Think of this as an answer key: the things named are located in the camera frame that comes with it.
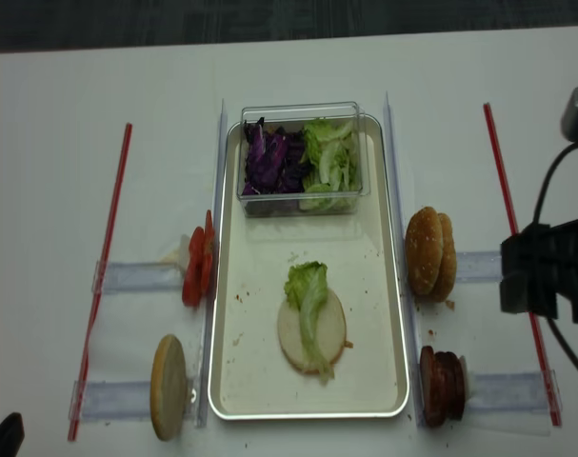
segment metal tray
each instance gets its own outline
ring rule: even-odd
[[[226,420],[391,417],[409,397],[403,315],[380,124],[366,116],[371,193],[354,214],[249,219],[237,201],[240,125],[228,133],[209,402]],[[328,265],[348,339],[322,386],[284,357],[276,334],[289,267]]]

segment bread slice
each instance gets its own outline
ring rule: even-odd
[[[278,338],[289,362],[305,373],[316,373],[313,364],[306,361],[301,344],[299,310],[285,302],[278,311]],[[346,316],[337,295],[329,289],[329,298],[320,309],[316,326],[316,342],[325,359],[334,364],[346,344]]]
[[[443,228],[434,208],[424,207],[411,217],[405,236],[405,255],[413,293],[429,294],[443,258]]]
[[[174,335],[166,335],[155,351],[150,388],[151,421],[160,440],[168,441],[181,430],[186,397],[183,346]]]
[[[443,230],[443,257],[439,266],[439,276],[434,284],[432,291],[427,297],[432,302],[443,302],[453,290],[453,284],[456,282],[456,248],[453,245],[453,230],[451,228],[451,219],[443,212],[439,213],[439,221]]]

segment top bun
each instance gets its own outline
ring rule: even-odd
[[[434,288],[430,292],[428,298],[432,302],[443,302],[447,300],[453,283],[456,281],[456,249],[453,245],[453,230],[451,228],[451,220],[449,216],[440,212],[439,221],[443,229],[443,258],[439,267],[439,277],[434,284]]]
[[[416,295],[429,294],[439,276],[443,258],[443,228],[434,208],[424,207],[411,217],[405,237],[405,255],[411,289]]]

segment sliced tomato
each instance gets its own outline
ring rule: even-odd
[[[193,262],[195,265],[200,265],[202,263],[202,257],[204,255],[204,229],[201,227],[196,227],[191,235],[191,240],[189,241],[189,264]]]
[[[206,229],[204,231],[204,258],[202,260],[202,281],[200,289],[202,293],[209,290],[210,274],[212,272],[212,254],[214,253],[214,226],[212,225],[212,213],[206,212]]]
[[[210,273],[212,271],[212,254],[204,254],[202,262],[202,281],[200,281],[200,291],[204,294],[209,291]]]
[[[183,281],[183,305],[186,307],[197,307],[202,298],[200,291],[200,282],[202,276],[202,267],[193,261],[189,260],[189,266],[185,273],[185,280]]]
[[[212,225],[212,213],[210,210],[206,211],[206,224],[204,225],[204,253],[212,253],[214,247],[214,226]]]

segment red line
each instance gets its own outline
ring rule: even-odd
[[[513,207],[513,200],[510,196],[510,188],[508,187],[507,174],[505,172],[505,163],[502,160],[502,152],[500,151],[500,143],[498,142],[498,135],[496,133],[496,125],[491,114],[491,106],[489,103],[483,105],[483,112],[486,115],[486,122],[488,123],[489,141],[494,152],[494,160],[496,161],[496,168],[498,169],[498,178],[500,179],[500,187],[502,195],[505,199],[505,208],[507,209],[508,225],[510,226],[511,234],[519,232],[517,228],[517,218],[515,217],[515,209]],[[538,364],[543,373],[545,380],[545,387],[547,388],[548,407],[551,416],[551,422],[555,427],[562,425],[562,416],[559,410],[557,397],[555,396],[555,389],[553,387],[553,380],[551,378],[551,368],[548,364],[547,350],[545,349],[545,341],[543,340],[543,333],[538,323],[538,317],[534,314],[529,314],[529,322],[532,326],[532,333],[534,335],[534,344],[536,345],[536,354],[538,355]]]
[[[117,166],[117,176],[115,178],[115,188],[113,189],[113,196],[110,201],[109,219],[107,220],[107,232],[105,233],[105,243],[102,245],[102,253],[100,254],[100,277],[104,277],[107,261],[109,260],[110,242],[113,238],[113,229],[115,228],[115,216],[117,215],[117,206],[119,205],[119,194],[121,193],[121,185],[124,182],[124,172],[126,171],[126,163],[128,162],[128,149],[130,149],[130,138],[132,135],[132,124],[126,124],[124,132],[124,143],[121,147],[121,155],[119,156],[119,165]],[[86,331],[86,341],[83,346],[83,354],[81,356],[81,368],[79,370],[79,383],[85,383],[88,379],[88,367],[90,365],[88,360],[88,347],[90,346],[91,329],[98,313],[100,306],[100,292],[93,294],[91,299],[90,321],[88,322],[88,329]],[[83,391],[79,395],[77,407],[75,409],[75,417],[79,417],[81,411],[81,401]],[[69,441],[77,439],[77,430],[79,428],[79,419],[70,421]]]

